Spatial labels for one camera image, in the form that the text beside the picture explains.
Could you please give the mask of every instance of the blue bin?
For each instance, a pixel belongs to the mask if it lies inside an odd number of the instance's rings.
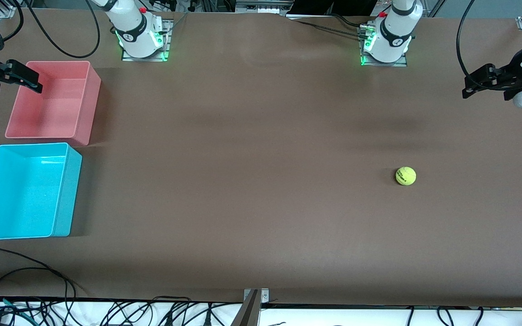
[[[70,234],[82,156],[67,143],[0,146],[0,240]]]

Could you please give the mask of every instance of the brown table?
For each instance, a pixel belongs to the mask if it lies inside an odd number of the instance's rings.
[[[93,46],[88,12],[40,16],[69,51]],[[522,306],[522,109],[494,91],[461,98],[457,20],[421,20],[408,68],[362,67],[353,39],[273,14],[189,14],[168,62],[120,62],[99,20],[72,235],[0,246],[87,297],[268,287],[278,302]],[[520,48],[513,20],[466,24],[470,70]],[[7,58],[67,60],[29,16]],[[16,91],[2,86],[0,144],[14,143]],[[403,165],[413,186],[393,180]],[[0,275],[26,265],[0,254]],[[63,283],[25,272],[2,283],[13,294],[62,296]]]

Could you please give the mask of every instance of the yellow-green tennis ball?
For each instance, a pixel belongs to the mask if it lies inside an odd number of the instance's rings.
[[[403,186],[409,186],[416,181],[416,172],[409,167],[401,167],[396,171],[396,181]]]

